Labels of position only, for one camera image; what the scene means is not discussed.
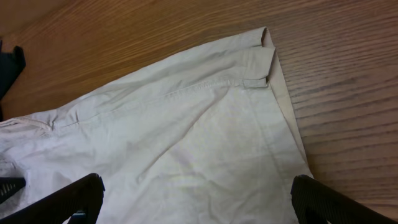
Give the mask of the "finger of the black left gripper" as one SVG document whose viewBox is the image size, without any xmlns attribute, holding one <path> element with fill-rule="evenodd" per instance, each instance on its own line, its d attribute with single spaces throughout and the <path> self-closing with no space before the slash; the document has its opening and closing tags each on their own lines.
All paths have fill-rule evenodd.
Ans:
<svg viewBox="0 0 398 224">
<path fill-rule="evenodd" d="M 1 177 L 0 178 L 0 203 L 16 194 L 26 185 L 23 177 Z"/>
</svg>

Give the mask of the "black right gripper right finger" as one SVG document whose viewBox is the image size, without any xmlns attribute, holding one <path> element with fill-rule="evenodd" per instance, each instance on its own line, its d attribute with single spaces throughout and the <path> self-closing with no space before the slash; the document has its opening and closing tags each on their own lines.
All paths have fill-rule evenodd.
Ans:
<svg viewBox="0 0 398 224">
<path fill-rule="evenodd" d="M 290 194 L 300 224 L 397 224 L 307 175 L 294 178 Z"/>
</svg>

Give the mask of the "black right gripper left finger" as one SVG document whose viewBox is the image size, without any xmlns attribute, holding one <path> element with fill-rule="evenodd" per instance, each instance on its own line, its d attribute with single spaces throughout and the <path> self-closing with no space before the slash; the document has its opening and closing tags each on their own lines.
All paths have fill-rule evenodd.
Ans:
<svg viewBox="0 0 398 224">
<path fill-rule="evenodd" d="M 95 173 L 1 219 L 1 224 L 95 224 L 103 204 L 105 187 Z"/>
</svg>

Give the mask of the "beige shorts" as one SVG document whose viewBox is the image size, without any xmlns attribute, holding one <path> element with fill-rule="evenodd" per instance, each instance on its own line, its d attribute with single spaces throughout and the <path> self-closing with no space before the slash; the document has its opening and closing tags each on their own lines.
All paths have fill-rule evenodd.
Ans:
<svg viewBox="0 0 398 224">
<path fill-rule="evenodd" d="M 6 217 L 90 173 L 99 223 L 296 223 L 309 174 L 265 27 L 177 53 L 54 110 L 1 123 Z"/>
</svg>

